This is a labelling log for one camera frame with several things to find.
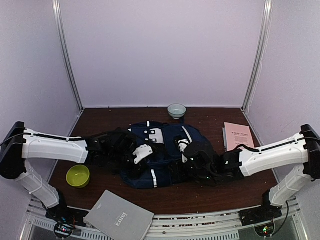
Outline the navy blue student backpack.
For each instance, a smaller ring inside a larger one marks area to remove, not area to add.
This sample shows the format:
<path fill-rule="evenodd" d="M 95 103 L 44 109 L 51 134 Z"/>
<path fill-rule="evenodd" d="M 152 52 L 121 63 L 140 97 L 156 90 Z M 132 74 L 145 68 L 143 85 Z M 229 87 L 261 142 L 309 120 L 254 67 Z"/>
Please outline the navy blue student backpack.
<path fill-rule="evenodd" d="M 217 176 L 215 160 L 218 158 L 210 141 L 195 127 L 184 123 L 161 123 L 146 121 L 133 124 L 129 129 L 134 139 L 133 152 L 141 145 L 149 145 L 153 154 L 134 164 L 133 152 L 125 156 L 120 166 L 120 177 L 135 189 L 163 188 L 174 185 L 171 164 L 182 162 L 182 154 L 174 143 L 174 138 L 190 138 L 192 143 L 184 155 L 194 167 L 194 180 L 215 183 Z"/>

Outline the grey hardcover book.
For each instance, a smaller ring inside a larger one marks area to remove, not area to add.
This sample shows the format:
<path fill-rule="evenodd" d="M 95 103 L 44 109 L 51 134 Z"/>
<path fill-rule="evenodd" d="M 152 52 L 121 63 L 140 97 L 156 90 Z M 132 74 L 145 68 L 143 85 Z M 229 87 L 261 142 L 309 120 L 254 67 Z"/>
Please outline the grey hardcover book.
<path fill-rule="evenodd" d="M 83 221 L 114 240 L 143 240 L 154 216 L 153 212 L 105 190 Z"/>

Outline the pink paperback book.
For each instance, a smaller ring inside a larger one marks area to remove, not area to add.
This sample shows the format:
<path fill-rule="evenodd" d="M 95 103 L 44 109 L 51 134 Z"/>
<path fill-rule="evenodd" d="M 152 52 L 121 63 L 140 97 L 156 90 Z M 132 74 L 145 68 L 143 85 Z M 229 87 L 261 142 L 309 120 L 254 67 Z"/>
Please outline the pink paperback book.
<path fill-rule="evenodd" d="M 249 126 L 225 122 L 222 133 L 227 151 L 231 151 L 239 145 L 246 145 L 250 148 L 255 147 Z"/>

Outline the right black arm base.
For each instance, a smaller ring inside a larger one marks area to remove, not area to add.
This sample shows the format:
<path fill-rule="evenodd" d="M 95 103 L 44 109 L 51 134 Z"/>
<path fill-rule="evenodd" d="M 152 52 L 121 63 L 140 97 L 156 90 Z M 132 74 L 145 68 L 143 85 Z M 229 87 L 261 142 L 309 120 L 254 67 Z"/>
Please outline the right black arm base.
<path fill-rule="evenodd" d="M 256 225 L 271 221 L 282 216 L 282 206 L 272 205 L 268 199 L 263 199 L 261 206 L 241 210 L 239 218 L 242 226 Z"/>

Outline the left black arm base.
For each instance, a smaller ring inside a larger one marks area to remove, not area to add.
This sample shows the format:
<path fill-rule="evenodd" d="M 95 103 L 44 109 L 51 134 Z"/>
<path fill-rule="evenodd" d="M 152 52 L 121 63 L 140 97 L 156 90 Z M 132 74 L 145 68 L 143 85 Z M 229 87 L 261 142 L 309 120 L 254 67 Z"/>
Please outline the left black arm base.
<path fill-rule="evenodd" d="M 68 207 L 66 200 L 60 198 L 58 205 L 52 208 L 45 208 L 46 217 L 57 223 L 68 224 L 71 226 L 85 227 L 84 218 L 89 214 L 87 210 Z"/>

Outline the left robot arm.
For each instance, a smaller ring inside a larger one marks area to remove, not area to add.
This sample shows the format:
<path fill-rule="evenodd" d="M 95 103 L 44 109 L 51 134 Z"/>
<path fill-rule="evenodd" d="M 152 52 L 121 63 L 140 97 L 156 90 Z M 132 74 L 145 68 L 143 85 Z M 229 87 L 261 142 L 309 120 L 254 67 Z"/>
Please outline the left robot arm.
<path fill-rule="evenodd" d="M 85 164 L 94 159 L 121 159 L 138 165 L 155 152 L 155 147 L 130 130 L 116 130 L 92 136 L 67 137 L 25 128 L 16 122 L 0 144 L 0 175 L 19 182 L 30 195 L 38 198 L 61 222 L 72 218 L 61 191 L 44 181 L 29 159 L 49 159 Z"/>

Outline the lime green bowl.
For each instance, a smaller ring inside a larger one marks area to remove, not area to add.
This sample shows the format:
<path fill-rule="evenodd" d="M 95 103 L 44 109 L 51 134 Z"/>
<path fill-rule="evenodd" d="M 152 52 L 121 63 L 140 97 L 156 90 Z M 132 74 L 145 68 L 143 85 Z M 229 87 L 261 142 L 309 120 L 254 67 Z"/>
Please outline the lime green bowl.
<path fill-rule="evenodd" d="M 67 184 L 73 188 L 85 188 L 91 179 L 90 170 L 85 165 L 75 165 L 68 170 L 65 179 Z"/>

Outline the pale celadon ceramic bowl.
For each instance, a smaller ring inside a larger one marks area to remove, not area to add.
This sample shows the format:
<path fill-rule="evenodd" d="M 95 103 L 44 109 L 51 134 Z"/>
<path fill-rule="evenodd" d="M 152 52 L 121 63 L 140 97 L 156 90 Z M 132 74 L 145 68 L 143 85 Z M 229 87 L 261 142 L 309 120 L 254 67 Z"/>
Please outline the pale celadon ceramic bowl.
<path fill-rule="evenodd" d="M 182 104 L 174 103 L 167 107 L 167 111 L 174 120 L 179 120 L 185 116 L 187 108 Z"/>

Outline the aluminium front rail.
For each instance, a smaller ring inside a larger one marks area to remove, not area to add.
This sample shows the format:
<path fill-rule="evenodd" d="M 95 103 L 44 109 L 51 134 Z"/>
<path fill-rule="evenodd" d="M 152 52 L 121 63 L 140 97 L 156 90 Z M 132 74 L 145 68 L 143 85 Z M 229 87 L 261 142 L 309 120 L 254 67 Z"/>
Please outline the aluminium front rail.
<path fill-rule="evenodd" d="M 284 206 L 282 216 L 272 221 L 273 240 L 307 240 L 301 211 L 295 198 Z M 41 203 L 32 198 L 27 208 L 20 240 L 56 240 L 56 222 L 46 217 Z M 242 225 L 239 210 L 209 213 L 155 215 L 147 240 L 260 240 L 256 225 Z"/>

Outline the right aluminium frame post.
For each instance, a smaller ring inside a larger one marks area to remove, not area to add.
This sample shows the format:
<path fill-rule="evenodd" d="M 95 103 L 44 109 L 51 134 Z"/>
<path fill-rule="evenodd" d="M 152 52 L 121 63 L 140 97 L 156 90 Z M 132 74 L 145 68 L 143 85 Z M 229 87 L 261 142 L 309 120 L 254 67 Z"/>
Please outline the right aluminium frame post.
<path fill-rule="evenodd" d="M 267 48 L 269 34 L 270 34 L 273 2 L 274 2 L 273 0 L 264 1 L 264 10 L 263 10 L 263 16 L 261 21 L 260 34 L 259 34 L 259 39 L 257 43 L 256 54 L 254 58 L 254 63 L 253 63 L 246 95 L 242 105 L 242 110 L 246 114 L 248 114 L 250 111 L 250 106 L 252 105 L 254 95 L 258 86 L 261 70 L 262 70 L 263 56 Z"/>

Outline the aluminium frame post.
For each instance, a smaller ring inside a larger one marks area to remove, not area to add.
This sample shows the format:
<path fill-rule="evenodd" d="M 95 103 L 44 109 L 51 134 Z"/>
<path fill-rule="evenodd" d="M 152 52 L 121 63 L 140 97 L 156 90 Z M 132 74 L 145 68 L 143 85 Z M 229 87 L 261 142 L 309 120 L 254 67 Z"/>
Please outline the aluminium frame post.
<path fill-rule="evenodd" d="M 263 56 L 267 48 L 269 34 L 270 34 L 273 2 L 274 2 L 273 0 L 264 1 L 264 10 L 263 10 L 263 16 L 261 21 L 260 34 L 259 34 L 259 39 L 257 43 L 256 54 L 254 58 L 254 63 L 253 63 L 246 95 L 242 105 L 242 110 L 246 114 L 248 114 L 250 111 L 250 106 L 252 105 L 254 95 L 258 86 L 261 70 L 262 70 Z"/>
<path fill-rule="evenodd" d="M 65 36 L 65 31 L 64 31 L 60 1 L 53 0 L 52 7 L 53 7 L 53 14 L 54 14 L 56 26 L 57 26 L 58 37 L 59 37 L 59 41 L 60 41 L 63 62 L 64 62 L 66 73 L 67 73 L 67 78 L 70 83 L 71 91 L 72 91 L 74 99 L 76 101 L 77 108 L 81 112 L 84 110 L 84 107 L 83 107 L 83 104 L 82 104 L 82 101 L 80 98 L 79 90 L 78 90 L 75 76 L 74 76 L 74 72 L 72 69 L 71 59 L 70 59 L 66 36 Z"/>

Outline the left aluminium frame post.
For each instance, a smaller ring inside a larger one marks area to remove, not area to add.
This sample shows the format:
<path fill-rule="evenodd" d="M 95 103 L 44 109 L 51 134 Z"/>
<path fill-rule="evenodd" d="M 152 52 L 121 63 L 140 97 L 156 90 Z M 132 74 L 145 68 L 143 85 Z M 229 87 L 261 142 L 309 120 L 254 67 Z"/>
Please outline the left aluminium frame post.
<path fill-rule="evenodd" d="M 80 98 L 79 90 L 78 90 L 75 76 L 74 76 L 74 72 L 72 69 L 71 59 L 70 59 L 66 36 L 65 36 L 65 31 L 64 31 L 60 1 L 53 0 L 52 7 L 53 7 L 53 14 L 54 14 L 56 26 L 57 26 L 58 37 L 59 37 L 59 41 L 60 41 L 63 62 L 64 62 L 66 73 L 67 73 L 67 78 L 70 83 L 71 91 L 72 91 L 74 99 L 76 101 L 77 108 L 81 112 L 84 110 L 84 107 L 83 107 L 83 104 L 82 104 L 82 101 Z"/>

